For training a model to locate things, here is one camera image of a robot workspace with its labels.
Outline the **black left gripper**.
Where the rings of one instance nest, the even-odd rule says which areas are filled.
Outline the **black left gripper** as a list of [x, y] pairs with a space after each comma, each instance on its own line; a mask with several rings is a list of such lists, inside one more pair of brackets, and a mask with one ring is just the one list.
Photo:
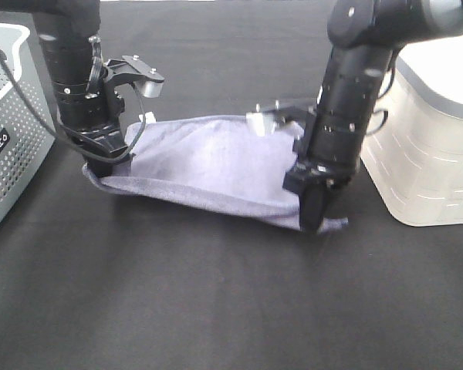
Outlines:
[[85, 156], [88, 169], [97, 177], [111, 176], [119, 162], [128, 160], [135, 147], [135, 140], [126, 143], [117, 123], [89, 129], [73, 129], [62, 123], [59, 127], [74, 147]]

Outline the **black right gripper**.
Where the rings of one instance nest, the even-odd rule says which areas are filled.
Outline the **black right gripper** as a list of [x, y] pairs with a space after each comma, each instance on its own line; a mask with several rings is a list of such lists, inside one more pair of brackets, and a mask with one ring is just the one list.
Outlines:
[[329, 190], [348, 186], [360, 168], [360, 153], [347, 162], [310, 159], [290, 152], [292, 164], [287, 167], [282, 188], [302, 193], [299, 198], [299, 226], [302, 231], [317, 232], [331, 202]]

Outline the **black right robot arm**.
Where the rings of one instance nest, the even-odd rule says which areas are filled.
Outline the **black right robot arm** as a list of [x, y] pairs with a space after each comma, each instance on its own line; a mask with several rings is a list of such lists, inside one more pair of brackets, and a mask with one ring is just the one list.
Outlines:
[[332, 50], [320, 98], [283, 187], [299, 198], [299, 227], [320, 229], [357, 173], [386, 73], [411, 43], [463, 35], [463, 1], [338, 1], [327, 23]]

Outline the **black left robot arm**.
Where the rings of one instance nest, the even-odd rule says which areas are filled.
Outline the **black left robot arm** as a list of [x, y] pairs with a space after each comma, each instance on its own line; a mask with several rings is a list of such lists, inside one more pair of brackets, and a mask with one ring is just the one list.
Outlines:
[[83, 151], [98, 177], [130, 162], [120, 125], [125, 102], [103, 61], [98, 1], [30, 1], [59, 122], [68, 143]]

